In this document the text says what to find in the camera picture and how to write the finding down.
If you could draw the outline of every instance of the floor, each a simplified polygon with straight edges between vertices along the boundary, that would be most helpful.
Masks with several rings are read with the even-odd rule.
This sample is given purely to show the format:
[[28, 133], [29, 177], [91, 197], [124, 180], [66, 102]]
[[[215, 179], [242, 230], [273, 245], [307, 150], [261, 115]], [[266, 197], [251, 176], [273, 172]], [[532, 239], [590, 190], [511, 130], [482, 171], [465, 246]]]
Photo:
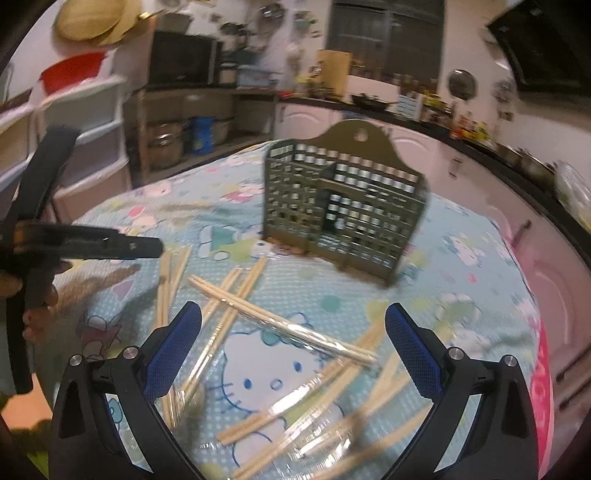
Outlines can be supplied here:
[[33, 391], [27, 395], [12, 397], [2, 411], [2, 417], [11, 430], [30, 429], [40, 420], [51, 418], [51, 409], [35, 375], [33, 375]]

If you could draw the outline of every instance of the tablecloth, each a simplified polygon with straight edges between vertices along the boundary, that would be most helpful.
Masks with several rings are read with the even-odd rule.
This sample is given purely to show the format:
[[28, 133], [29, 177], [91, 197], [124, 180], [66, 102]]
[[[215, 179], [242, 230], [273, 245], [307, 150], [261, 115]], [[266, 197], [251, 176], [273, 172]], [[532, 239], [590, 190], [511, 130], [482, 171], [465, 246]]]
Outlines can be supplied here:
[[[269, 144], [258, 145], [114, 197], [78, 223], [157, 236], [173, 252], [192, 245], [186, 275], [198, 274], [215, 284], [234, 266], [250, 267], [257, 258], [269, 256], [249, 298], [267, 310], [354, 342], [372, 322], [383, 321], [387, 305], [398, 301], [420, 326], [439, 332], [448, 328], [448, 346], [460, 346], [473, 358], [491, 361], [511, 353], [519, 359], [528, 385], [536, 368], [540, 381], [547, 383], [548, 374], [539, 371], [537, 362], [541, 321], [535, 298], [494, 223], [431, 194], [397, 282], [383, 288], [339, 271], [327, 261], [294, 255], [260, 240], [268, 148]], [[158, 260], [76, 261], [71, 271], [56, 279], [59, 322], [50, 340], [36, 351], [37, 375], [50, 404], [72, 354], [107, 358], [147, 338], [155, 316], [158, 265]], [[207, 298], [182, 282], [171, 318], [188, 300], [203, 306]], [[188, 375], [210, 329], [211, 325], [201, 332], [177, 381]], [[377, 350], [380, 361], [385, 362], [391, 352], [385, 338]], [[268, 407], [326, 361], [326, 356], [240, 318], [204, 379], [203, 411], [187, 417], [178, 441], [209, 478], [226, 478], [279, 437], [297, 413], [286, 414], [228, 447], [217, 444], [215, 434]], [[337, 421], [361, 405], [375, 376], [375, 371], [361, 373], [329, 408], [326, 422]], [[459, 453], [476, 403], [477, 399], [469, 402], [441, 465], [453, 462]], [[370, 418], [355, 448], [377, 441], [425, 405], [428, 401], [414, 386], [406, 386]], [[147, 468], [115, 397], [109, 397], [109, 406], [132, 460]], [[358, 468], [355, 478], [379, 479], [409, 441], [410, 437]], [[260, 478], [277, 478], [278, 471], [300, 473], [292, 467], [288, 459], [278, 459]]]

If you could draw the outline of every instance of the microwave oven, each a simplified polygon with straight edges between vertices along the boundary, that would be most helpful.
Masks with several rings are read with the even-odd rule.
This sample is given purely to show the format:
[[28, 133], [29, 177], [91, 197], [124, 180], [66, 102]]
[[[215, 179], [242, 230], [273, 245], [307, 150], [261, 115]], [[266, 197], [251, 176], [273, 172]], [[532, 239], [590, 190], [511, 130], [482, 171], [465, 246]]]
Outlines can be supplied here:
[[128, 79], [128, 89], [168, 89], [219, 85], [222, 42], [206, 35], [159, 31], [155, 19], [124, 42], [113, 57], [112, 72]]

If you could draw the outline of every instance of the pink fabric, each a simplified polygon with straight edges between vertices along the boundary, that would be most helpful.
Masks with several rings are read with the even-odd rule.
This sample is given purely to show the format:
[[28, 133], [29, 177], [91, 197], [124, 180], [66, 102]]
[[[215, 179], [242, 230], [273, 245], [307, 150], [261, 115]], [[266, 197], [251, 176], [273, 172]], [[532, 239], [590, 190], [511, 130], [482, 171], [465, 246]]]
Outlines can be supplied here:
[[548, 364], [548, 343], [544, 325], [540, 329], [540, 345], [534, 375], [531, 377], [530, 398], [534, 409], [535, 428], [538, 436], [538, 467], [540, 478], [548, 469], [548, 459], [553, 435], [553, 398], [550, 367]]

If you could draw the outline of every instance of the window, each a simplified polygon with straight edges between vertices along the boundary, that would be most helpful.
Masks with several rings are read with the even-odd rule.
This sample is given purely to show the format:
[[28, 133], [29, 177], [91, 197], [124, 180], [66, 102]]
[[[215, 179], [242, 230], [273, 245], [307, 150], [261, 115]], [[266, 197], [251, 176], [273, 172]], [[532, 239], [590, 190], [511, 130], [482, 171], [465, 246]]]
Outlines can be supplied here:
[[351, 52], [365, 76], [427, 86], [439, 77], [443, 20], [444, 0], [337, 0], [326, 48]]

